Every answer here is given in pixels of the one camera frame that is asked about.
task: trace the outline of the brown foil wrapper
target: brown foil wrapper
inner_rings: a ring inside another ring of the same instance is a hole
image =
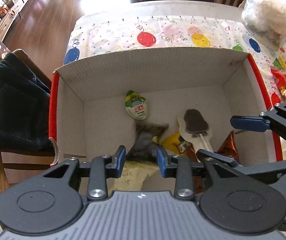
[[[235,141],[234,141],[234,131],[231,131],[230,134],[226,137],[225,141],[221,145],[221,147],[216,152],[220,155],[230,157],[236,160],[238,163],[240,162],[239,153],[236,149]]]

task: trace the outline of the box flap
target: box flap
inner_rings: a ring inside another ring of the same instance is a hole
[[[209,85],[223,85],[247,53],[231,49],[131,49],[77,60],[57,69],[82,100]]]

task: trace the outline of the red balloon print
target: red balloon print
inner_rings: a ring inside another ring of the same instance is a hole
[[[274,106],[276,103],[281,103],[281,100],[276,93],[273,93],[271,95],[271,102],[272,102],[272,106]]]
[[[141,32],[137,35],[137,41],[145,47],[151,47],[156,43],[156,38],[153,34]]]

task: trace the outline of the clothes on chair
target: clothes on chair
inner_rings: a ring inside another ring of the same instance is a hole
[[[0,148],[36,151],[48,139],[50,89],[8,53],[0,62]]]

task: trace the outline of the jeans pocket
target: jeans pocket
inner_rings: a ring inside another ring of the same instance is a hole
[[[0,90],[0,132],[31,141],[31,122],[37,100],[4,85]]]

